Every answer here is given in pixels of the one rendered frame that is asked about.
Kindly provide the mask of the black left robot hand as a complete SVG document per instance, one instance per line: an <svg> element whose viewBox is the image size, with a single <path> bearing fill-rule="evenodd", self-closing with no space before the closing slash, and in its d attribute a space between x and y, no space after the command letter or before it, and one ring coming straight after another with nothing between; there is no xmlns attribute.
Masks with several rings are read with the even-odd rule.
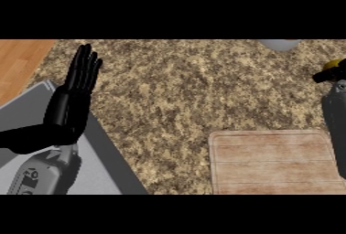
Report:
<svg viewBox="0 0 346 234"><path fill-rule="evenodd" d="M29 154L53 145L75 144L87 127L92 92L102 59L89 44L77 49L65 82L56 87L43 123L0 132L0 148Z"/></svg>

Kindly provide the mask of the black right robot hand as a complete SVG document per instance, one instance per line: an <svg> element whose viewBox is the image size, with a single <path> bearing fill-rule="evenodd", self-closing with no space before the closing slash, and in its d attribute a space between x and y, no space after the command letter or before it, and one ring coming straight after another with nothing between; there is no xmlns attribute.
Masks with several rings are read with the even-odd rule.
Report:
<svg viewBox="0 0 346 234"><path fill-rule="evenodd" d="M346 80L346 58L343 61L338 63L337 67L333 67L331 69L318 72L313 76L312 79L316 83L325 82L325 81L340 81Z"/></svg>

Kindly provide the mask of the yellow lemon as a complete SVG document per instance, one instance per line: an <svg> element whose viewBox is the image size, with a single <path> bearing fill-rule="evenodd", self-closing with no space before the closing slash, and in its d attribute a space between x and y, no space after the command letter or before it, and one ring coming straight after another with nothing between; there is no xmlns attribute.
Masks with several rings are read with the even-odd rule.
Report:
<svg viewBox="0 0 346 234"><path fill-rule="evenodd" d="M343 58L334 59L331 61L328 61L324 66L322 66L322 71L331 69L333 67L338 66L338 63L343 61Z"/></svg>

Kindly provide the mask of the grey pot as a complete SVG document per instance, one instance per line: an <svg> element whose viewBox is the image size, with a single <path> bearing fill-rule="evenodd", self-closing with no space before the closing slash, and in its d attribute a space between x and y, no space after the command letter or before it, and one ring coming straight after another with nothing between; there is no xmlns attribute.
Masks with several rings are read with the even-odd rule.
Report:
<svg viewBox="0 0 346 234"><path fill-rule="evenodd" d="M300 39L260 39L259 42L266 48L275 51L287 51L299 45L301 40Z"/></svg>

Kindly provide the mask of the wooden cutting board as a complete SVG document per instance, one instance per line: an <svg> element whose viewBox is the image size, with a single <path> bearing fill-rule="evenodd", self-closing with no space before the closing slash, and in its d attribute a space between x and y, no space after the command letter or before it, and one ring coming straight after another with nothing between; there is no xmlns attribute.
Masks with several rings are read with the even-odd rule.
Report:
<svg viewBox="0 0 346 234"><path fill-rule="evenodd" d="M214 194L346 195L324 131L220 131L208 146Z"/></svg>

